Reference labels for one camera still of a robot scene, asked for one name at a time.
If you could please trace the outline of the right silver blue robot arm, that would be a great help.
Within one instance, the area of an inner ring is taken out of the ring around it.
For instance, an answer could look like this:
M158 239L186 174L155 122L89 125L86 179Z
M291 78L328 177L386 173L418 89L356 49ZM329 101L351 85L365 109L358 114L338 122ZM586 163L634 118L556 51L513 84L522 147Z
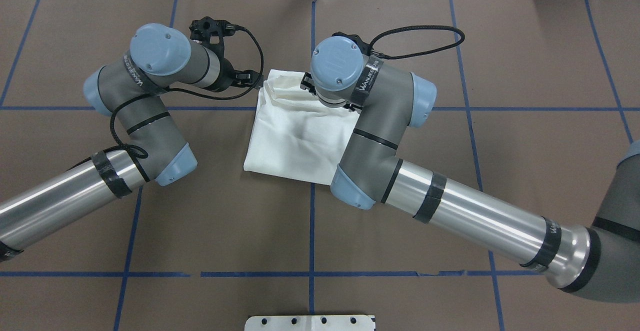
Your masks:
M566 225L397 156L407 128L422 126L434 83L389 66L357 35L336 33L313 50L301 87L328 107L359 112L331 182L347 205L402 210L592 301L639 301L639 144L630 145L590 226Z

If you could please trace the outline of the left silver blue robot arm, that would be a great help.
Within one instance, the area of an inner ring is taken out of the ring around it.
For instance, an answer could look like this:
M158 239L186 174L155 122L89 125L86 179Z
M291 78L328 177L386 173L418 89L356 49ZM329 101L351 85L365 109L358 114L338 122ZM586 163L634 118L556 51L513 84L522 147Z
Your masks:
M197 159L161 96L183 83L208 91L263 85L265 56L258 47L258 70L237 70L225 57L225 39L245 26L208 16L195 19L190 35L160 23L140 26L121 58L92 73L85 99L109 117L115 145L101 149L1 204L1 260L77 222L112 201L155 181L167 186L194 171Z

